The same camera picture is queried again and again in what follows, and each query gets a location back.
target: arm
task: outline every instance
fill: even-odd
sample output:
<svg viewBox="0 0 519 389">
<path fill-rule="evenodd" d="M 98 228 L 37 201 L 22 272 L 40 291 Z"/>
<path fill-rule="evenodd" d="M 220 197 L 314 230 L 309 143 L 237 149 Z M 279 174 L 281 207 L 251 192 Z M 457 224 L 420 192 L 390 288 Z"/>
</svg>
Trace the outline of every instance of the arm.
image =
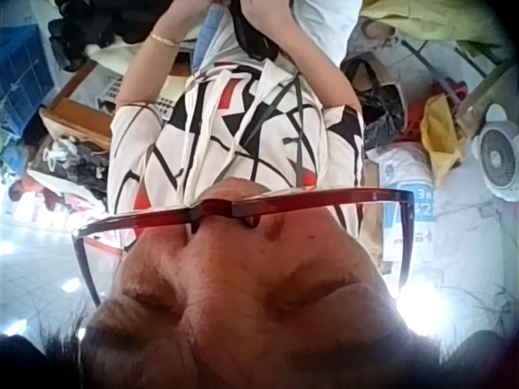
<svg viewBox="0 0 519 389">
<path fill-rule="evenodd" d="M 243 14 L 294 61 L 325 108 L 349 105 L 362 112 L 349 80 L 296 24 L 289 0 L 241 0 Z"/>
<path fill-rule="evenodd" d="M 158 20 L 153 33 L 180 44 L 211 0 L 175 0 Z M 170 47 L 148 37 L 122 82 L 117 107 L 131 103 L 155 104 L 177 57 L 179 45 Z"/>
</svg>

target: eyebrow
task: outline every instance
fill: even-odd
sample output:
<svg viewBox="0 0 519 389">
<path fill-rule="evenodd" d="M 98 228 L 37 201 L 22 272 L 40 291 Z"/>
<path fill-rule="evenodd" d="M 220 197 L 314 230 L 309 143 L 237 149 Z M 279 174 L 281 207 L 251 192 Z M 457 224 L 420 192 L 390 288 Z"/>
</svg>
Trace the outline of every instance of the eyebrow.
<svg viewBox="0 0 519 389">
<path fill-rule="evenodd" d="M 290 364 L 303 372 L 329 372 L 359 369 L 394 358 L 411 342 L 411 334 L 397 330 L 370 343 L 338 344 L 322 351 L 297 351 L 290 354 Z"/>
<path fill-rule="evenodd" d="M 82 340 L 91 348 L 109 348 L 122 353 L 137 353 L 146 346 L 146 340 L 130 334 L 106 327 L 87 327 Z"/>
</svg>

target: fan grille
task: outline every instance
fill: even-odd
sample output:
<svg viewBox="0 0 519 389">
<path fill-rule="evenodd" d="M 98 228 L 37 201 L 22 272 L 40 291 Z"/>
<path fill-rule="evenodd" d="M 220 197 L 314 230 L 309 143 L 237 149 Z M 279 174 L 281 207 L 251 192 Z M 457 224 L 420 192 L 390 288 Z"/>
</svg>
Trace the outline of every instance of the fan grille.
<svg viewBox="0 0 519 389">
<path fill-rule="evenodd" d="M 513 145 L 498 130 L 489 130 L 481 139 L 481 161 L 488 180 L 500 188 L 510 185 L 517 162 Z"/>
</svg>

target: white blouse with red and black pattern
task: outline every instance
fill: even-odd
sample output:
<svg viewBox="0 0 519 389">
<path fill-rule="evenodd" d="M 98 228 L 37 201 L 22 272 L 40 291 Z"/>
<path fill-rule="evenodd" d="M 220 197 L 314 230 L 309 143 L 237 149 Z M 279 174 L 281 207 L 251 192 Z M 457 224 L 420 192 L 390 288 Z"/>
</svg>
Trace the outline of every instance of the white blouse with red and black pattern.
<svg viewBox="0 0 519 389">
<path fill-rule="evenodd" d="M 296 95 L 290 91 L 250 137 L 293 78 L 270 61 L 220 62 L 188 81 L 167 123 L 152 105 L 120 108 L 112 123 L 109 211 L 190 205 L 231 161 L 226 177 L 245 178 L 272 191 L 295 187 L 301 130 L 304 186 L 359 186 L 362 117 L 348 106 L 321 109 L 306 84 L 303 129 Z M 337 220 L 357 236 L 355 206 L 338 208 Z M 135 235 L 123 240 L 128 247 Z"/>
</svg>

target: woman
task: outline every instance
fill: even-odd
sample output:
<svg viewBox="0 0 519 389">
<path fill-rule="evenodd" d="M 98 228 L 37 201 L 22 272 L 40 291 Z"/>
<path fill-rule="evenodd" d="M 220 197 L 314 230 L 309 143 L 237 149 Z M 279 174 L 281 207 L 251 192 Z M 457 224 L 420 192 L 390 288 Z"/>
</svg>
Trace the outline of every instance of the woman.
<svg viewBox="0 0 519 389">
<path fill-rule="evenodd" d="M 296 0 L 291 11 L 289 0 L 242 0 L 285 55 L 249 59 L 226 13 L 163 126 L 152 103 L 210 5 L 175 0 L 127 72 L 110 211 L 358 186 L 361 108 L 338 65 L 360 1 Z M 355 206 L 127 230 L 112 293 L 69 367 L 84 388 L 412 384 L 434 353 L 402 322 L 357 231 Z"/>
</svg>

